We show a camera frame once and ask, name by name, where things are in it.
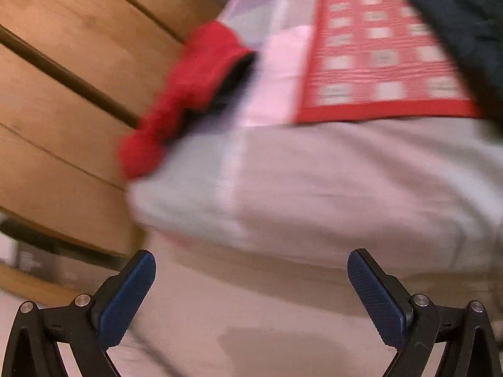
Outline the purple pink patchwork quilt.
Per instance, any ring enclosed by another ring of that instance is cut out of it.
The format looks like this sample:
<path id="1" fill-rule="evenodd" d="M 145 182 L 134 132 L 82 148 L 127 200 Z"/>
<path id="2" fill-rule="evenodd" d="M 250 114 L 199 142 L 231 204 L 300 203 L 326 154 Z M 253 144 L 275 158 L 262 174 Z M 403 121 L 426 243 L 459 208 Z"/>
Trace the purple pink patchwork quilt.
<path id="1" fill-rule="evenodd" d="M 451 117 L 294 125 L 315 0 L 231 0 L 251 77 L 133 181 L 146 227 L 183 242 L 342 267 L 365 248 L 406 273 L 502 266 L 502 140 Z"/>

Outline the dark navy winter jacket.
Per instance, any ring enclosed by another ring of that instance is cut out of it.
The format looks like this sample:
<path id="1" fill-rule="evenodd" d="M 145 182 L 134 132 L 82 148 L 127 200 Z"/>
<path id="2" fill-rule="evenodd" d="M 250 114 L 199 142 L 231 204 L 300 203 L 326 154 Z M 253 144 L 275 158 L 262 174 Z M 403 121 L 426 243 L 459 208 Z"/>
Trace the dark navy winter jacket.
<path id="1" fill-rule="evenodd" d="M 502 123 L 502 0 L 408 0 L 454 59 L 481 113 Z"/>

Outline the red checkered electric blanket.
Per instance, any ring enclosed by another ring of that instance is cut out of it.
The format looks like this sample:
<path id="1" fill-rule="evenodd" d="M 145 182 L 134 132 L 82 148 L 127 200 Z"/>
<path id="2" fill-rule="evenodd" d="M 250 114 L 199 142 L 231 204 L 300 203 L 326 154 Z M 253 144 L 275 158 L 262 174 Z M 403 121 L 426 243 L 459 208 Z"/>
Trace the red checkered electric blanket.
<path id="1" fill-rule="evenodd" d="M 297 123 L 479 116 L 407 0 L 316 0 Z"/>

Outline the wooden wardrobe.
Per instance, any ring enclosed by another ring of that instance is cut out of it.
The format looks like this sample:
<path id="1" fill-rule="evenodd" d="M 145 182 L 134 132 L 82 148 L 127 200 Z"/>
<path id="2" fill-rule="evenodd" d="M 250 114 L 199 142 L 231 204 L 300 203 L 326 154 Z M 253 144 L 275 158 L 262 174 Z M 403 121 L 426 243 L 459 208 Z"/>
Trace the wooden wardrobe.
<path id="1" fill-rule="evenodd" d="M 117 147 L 218 0 L 1 0 L 1 210 L 123 258 L 140 234 Z"/>

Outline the red garment at bedside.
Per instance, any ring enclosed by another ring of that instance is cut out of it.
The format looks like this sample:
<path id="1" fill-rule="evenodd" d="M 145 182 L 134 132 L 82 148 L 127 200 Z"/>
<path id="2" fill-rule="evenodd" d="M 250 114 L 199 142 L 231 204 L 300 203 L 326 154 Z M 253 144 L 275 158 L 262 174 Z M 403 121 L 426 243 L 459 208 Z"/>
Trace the red garment at bedside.
<path id="1" fill-rule="evenodd" d="M 256 56 L 254 49 L 218 20 L 193 31 L 158 99 L 120 143 L 119 163 L 126 180 L 155 171 L 164 147 L 238 88 Z"/>

